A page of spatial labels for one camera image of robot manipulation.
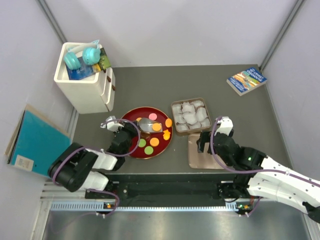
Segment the orange fish-shaped cookie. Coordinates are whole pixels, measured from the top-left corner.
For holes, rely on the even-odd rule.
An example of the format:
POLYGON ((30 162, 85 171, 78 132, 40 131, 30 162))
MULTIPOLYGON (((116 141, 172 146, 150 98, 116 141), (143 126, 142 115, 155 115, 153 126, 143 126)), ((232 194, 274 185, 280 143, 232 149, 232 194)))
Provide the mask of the orange fish-shaped cookie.
POLYGON ((171 138, 171 132, 168 129, 164 130, 162 136, 165 141, 168 141, 171 138))

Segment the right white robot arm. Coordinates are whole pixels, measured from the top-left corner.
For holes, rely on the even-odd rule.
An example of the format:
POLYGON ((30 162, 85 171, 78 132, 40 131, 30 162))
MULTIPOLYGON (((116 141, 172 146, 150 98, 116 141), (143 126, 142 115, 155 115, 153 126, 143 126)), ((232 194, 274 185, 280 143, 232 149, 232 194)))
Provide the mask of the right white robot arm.
POLYGON ((230 184, 220 186, 222 198, 270 199, 320 221, 320 182, 304 176, 252 147, 239 146, 233 139, 233 122, 218 117, 210 131, 201 131, 197 144, 200 154, 212 155, 224 170, 235 174, 230 184))

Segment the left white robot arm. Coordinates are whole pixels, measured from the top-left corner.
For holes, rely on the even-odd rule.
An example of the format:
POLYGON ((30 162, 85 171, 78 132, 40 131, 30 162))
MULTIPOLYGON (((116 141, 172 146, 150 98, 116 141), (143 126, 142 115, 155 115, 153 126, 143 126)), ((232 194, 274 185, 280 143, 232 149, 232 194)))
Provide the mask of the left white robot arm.
POLYGON ((131 147, 134 138, 140 140, 141 130, 138 121, 115 116, 108 117, 100 127, 113 133, 110 146, 107 149, 93 149, 73 142, 48 168, 47 174, 55 185, 71 193, 93 189, 105 199, 113 194, 114 187, 108 177, 94 169, 119 170, 126 157, 138 148, 138 141, 134 148, 131 147))

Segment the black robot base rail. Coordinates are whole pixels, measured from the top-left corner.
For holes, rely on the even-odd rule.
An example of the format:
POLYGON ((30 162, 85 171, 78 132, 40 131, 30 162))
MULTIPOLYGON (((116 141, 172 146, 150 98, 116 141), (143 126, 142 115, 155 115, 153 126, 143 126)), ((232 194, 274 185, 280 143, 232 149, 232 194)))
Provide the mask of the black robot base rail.
POLYGON ((233 173, 112 173, 105 190, 117 194, 122 207, 205 206, 224 199, 250 198, 249 177, 233 173))

